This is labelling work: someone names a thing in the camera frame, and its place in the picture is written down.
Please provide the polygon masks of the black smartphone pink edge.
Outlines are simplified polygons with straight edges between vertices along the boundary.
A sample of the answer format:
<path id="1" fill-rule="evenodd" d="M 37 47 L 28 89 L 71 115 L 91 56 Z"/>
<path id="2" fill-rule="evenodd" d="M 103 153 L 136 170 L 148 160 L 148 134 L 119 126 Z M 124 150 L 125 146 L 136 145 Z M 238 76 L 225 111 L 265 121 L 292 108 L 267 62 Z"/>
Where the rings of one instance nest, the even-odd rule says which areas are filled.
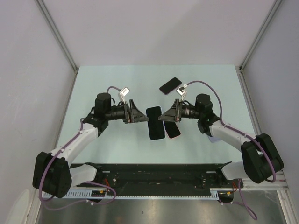
<path id="1" fill-rule="evenodd" d="M 170 92 L 172 92 L 174 89 L 178 88 L 180 85 L 182 84 L 182 82 L 174 77 L 172 79 L 170 79 L 168 82 L 166 82 L 165 84 L 163 84 L 159 90 L 164 94 L 164 95 L 168 95 Z"/>

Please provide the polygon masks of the lilac phone case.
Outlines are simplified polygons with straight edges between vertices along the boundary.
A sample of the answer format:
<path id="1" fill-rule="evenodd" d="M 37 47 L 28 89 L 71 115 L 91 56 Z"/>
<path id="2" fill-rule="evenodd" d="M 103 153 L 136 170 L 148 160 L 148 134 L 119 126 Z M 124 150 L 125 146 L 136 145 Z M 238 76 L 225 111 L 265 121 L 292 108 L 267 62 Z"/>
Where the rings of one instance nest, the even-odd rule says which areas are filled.
<path id="1" fill-rule="evenodd" d="M 211 137 L 211 136 L 208 136 L 208 139 L 210 140 L 211 143 L 215 143 L 215 142 L 218 142 L 220 141 L 219 138 L 216 138 L 216 137 Z"/>

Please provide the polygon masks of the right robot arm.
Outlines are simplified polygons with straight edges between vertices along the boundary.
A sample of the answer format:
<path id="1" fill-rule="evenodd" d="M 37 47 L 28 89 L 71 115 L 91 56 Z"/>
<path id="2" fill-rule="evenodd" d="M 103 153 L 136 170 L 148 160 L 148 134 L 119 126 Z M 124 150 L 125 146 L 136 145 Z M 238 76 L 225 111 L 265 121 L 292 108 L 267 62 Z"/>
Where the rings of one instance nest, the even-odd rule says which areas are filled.
<path id="1" fill-rule="evenodd" d="M 249 134 L 224 123 L 213 112 L 209 95 L 199 94 L 194 105 L 186 105 L 176 99 L 171 108 L 158 119 L 180 122 L 183 118 L 196 119 L 202 134 L 220 139 L 241 152 L 241 162 L 229 162 L 216 174 L 215 181 L 220 187 L 227 187 L 233 179 L 243 178 L 249 178 L 255 183 L 274 183 L 277 179 L 276 173 L 284 168 L 277 148 L 268 134 Z"/>

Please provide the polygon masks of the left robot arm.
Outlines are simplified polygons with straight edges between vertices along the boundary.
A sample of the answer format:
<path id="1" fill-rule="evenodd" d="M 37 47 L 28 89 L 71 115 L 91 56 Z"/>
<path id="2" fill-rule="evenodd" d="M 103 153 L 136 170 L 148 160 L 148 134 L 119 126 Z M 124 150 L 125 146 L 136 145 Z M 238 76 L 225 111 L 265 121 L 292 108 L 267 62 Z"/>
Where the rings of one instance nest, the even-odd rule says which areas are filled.
<path id="1" fill-rule="evenodd" d="M 99 93 L 94 107 L 80 120 L 78 132 L 64 145 L 51 152 L 40 152 L 36 157 L 32 185 L 54 197 L 64 197 L 72 186 L 89 182 L 99 186 L 103 174 L 92 163 L 71 168 L 75 158 L 108 127 L 111 120 L 122 120 L 125 124 L 148 122 L 149 118 L 137 109 L 133 100 L 112 105 L 109 93 Z"/>

